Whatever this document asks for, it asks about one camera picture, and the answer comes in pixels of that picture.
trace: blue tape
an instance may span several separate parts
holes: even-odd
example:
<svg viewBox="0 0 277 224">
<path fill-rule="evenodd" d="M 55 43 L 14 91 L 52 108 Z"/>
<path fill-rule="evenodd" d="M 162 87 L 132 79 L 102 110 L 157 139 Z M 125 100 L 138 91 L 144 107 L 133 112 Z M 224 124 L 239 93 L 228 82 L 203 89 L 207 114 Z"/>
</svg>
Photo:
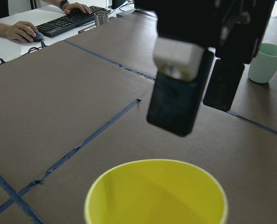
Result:
<svg viewBox="0 0 277 224">
<path fill-rule="evenodd" d="M 249 119 L 247 119 L 247 118 L 245 118 L 245 117 L 243 117 L 243 116 L 241 116 L 241 115 L 238 115 L 238 114 L 236 114 L 236 113 L 234 113 L 234 112 L 228 111 L 227 113 L 230 114 L 230 115 L 233 115 L 233 116 L 235 116 L 235 117 L 241 118 L 241 119 L 243 119 L 243 120 L 247 120 L 247 121 L 249 121 L 249 122 L 251 122 L 251 123 L 253 123 L 253 124 L 255 124 L 255 125 L 260 126 L 260 127 L 263 128 L 263 129 L 266 129 L 266 130 L 268 130 L 268 131 L 271 131 L 271 132 L 274 132 L 275 134 L 277 134 L 277 131 L 276 131 L 276 130 L 271 129 L 271 128 L 267 127 L 267 126 L 261 125 L 261 124 L 255 122 L 255 121 L 249 120 Z"/>
<path fill-rule="evenodd" d="M 110 63 L 112 63 L 112 64 L 114 64 L 114 65 L 116 65 L 116 66 L 118 66 L 118 67 L 121 67 L 121 68 L 123 68 L 123 69 L 125 69 L 125 70 L 127 70 L 127 71 L 133 72 L 133 73 L 136 74 L 136 75 L 142 76 L 142 77 L 144 77 L 144 78 L 146 78 L 146 79 L 149 79 L 149 80 L 151 80 L 151 81 L 153 81 L 153 82 L 155 81 L 154 78 L 149 77 L 149 76 L 146 76 L 146 75 L 142 74 L 141 72 L 134 71 L 134 70 L 131 70 L 131 69 L 129 69 L 129 68 L 126 68 L 126 67 L 122 66 L 121 64 L 119 64 L 119 63 L 117 63 L 117 62 L 114 62 L 114 61 L 109 60 L 109 59 L 107 59 L 107 58 L 105 58 L 105 57 L 102 57 L 101 55 L 98 55 L 98 54 L 96 54 L 96 53 L 93 53 L 92 51 L 89 51 L 89 50 L 87 50 L 87 49 L 85 49 L 85 48 L 82 48 L 82 47 L 80 47 L 80 46 L 78 46 L 78 45 L 76 45 L 76 44 L 74 44 L 74 43 L 71 43 L 71 42 L 69 42 L 69 41 L 67 41 L 67 40 L 63 40 L 63 41 L 66 42 L 66 43 L 68 43 L 69 45 L 72 45 L 73 47 L 76 47 L 76 48 L 78 48 L 78 49 L 80 49 L 80 50 L 85 51 L 86 53 L 92 54 L 92 55 L 94 55 L 94 56 L 96 56 L 96 57 L 99 57 L 99 58 L 101 58 L 101 59 L 103 59 L 103 60 L 105 60 L 105 61 L 107 61 L 107 62 L 110 62 Z"/>
<path fill-rule="evenodd" d="M 35 224 L 43 224 L 39 217 L 34 213 L 31 207 L 17 194 L 12 186 L 10 186 L 6 180 L 0 175 L 0 186 L 10 195 L 12 200 L 22 208 L 22 210 L 29 216 Z"/>
<path fill-rule="evenodd" d="M 44 177 L 39 180 L 34 180 L 33 182 L 29 183 L 26 187 L 24 187 L 21 191 L 19 191 L 18 195 L 19 197 L 24 196 L 27 192 L 30 191 L 30 189 L 33 186 L 36 186 L 37 184 L 42 184 L 44 179 L 49 176 L 55 169 L 59 168 L 63 163 L 65 163 L 71 156 L 73 156 L 76 152 L 78 152 L 82 147 L 87 145 L 90 141 L 92 141 L 95 137 L 97 137 L 101 132 L 103 132 L 106 128 L 108 128 L 110 125 L 112 125 L 118 118 L 120 118 L 122 115 L 124 115 L 126 112 L 128 112 L 132 107 L 137 105 L 139 102 L 141 102 L 141 99 L 136 99 L 131 104 L 129 104 L 126 108 L 124 108 L 121 112 L 119 112 L 117 115 L 115 115 L 110 121 L 108 121 L 106 124 L 104 124 L 101 128 L 99 128 L 97 131 L 95 131 L 90 137 L 85 139 L 81 146 L 74 147 L 67 155 L 62 157 L 58 162 L 56 162 L 54 165 L 52 165 L 45 173 Z M 13 199 L 9 199 L 6 201 L 3 205 L 0 206 L 0 213 L 5 211 L 9 206 L 11 206 L 14 202 Z"/>
</svg>

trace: yellow cup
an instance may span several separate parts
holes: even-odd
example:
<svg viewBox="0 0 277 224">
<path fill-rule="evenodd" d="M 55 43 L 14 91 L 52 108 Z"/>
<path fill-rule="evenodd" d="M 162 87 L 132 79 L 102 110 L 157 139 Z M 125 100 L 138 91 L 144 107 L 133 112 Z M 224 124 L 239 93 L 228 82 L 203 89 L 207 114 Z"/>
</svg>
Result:
<svg viewBox="0 0 277 224">
<path fill-rule="evenodd" d="M 84 216 L 87 224 L 226 224 L 228 205 L 205 170 L 150 159 L 103 173 L 89 189 Z"/>
</svg>

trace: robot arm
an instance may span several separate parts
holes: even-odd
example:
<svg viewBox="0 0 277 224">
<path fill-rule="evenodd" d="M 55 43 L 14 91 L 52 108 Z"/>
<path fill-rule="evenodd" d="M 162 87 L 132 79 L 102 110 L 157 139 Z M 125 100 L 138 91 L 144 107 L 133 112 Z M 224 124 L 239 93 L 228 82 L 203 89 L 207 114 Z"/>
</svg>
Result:
<svg viewBox="0 0 277 224">
<path fill-rule="evenodd" d="M 135 0 L 135 8 L 157 14 L 154 48 L 157 77 L 147 121 L 179 136 L 192 131 L 203 103 L 231 108 L 244 71 L 260 48 L 275 0 L 181 0 L 184 10 L 159 0 Z M 179 25 L 170 25 L 175 21 Z"/>
</svg>

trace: hand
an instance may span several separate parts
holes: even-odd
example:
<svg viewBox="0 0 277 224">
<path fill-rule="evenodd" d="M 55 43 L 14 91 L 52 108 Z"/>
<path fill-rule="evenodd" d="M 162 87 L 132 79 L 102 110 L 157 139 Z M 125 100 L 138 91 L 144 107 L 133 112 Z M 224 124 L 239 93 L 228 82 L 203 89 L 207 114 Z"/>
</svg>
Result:
<svg viewBox="0 0 277 224">
<path fill-rule="evenodd" d="M 33 37 L 36 36 L 35 32 L 37 33 L 38 30 L 31 22 L 26 21 L 19 21 L 12 26 L 6 26 L 4 28 L 4 36 L 8 39 L 17 39 L 22 43 L 27 43 L 27 41 L 22 38 L 24 36 L 30 42 L 33 42 L 33 39 L 28 35 L 32 35 Z"/>
<path fill-rule="evenodd" d="M 73 11 L 75 9 L 79 9 L 83 13 L 92 14 L 91 9 L 88 6 L 86 6 L 85 4 L 80 4 L 78 2 L 75 2 L 75 3 L 66 3 L 63 5 L 63 11 L 66 14 L 70 14 L 71 11 Z"/>
</svg>

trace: keyboard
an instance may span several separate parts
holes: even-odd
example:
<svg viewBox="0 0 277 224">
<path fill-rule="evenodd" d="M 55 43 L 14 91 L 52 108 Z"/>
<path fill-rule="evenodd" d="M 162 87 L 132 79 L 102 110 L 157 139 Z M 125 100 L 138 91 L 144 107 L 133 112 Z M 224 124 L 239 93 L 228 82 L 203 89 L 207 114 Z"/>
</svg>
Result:
<svg viewBox="0 0 277 224">
<path fill-rule="evenodd" d="M 38 31 L 41 32 L 44 36 L 54 37 L 74 29 L 75 27 L 79 27 L 85 23 L 95 20 L 95 12 L 110 12 L 110 10 L 98 6 L 89 6 L 89 8 L 91 9 L 92 14 L 85 14 L 78 10 L 36 27 Z"/>
</svg>

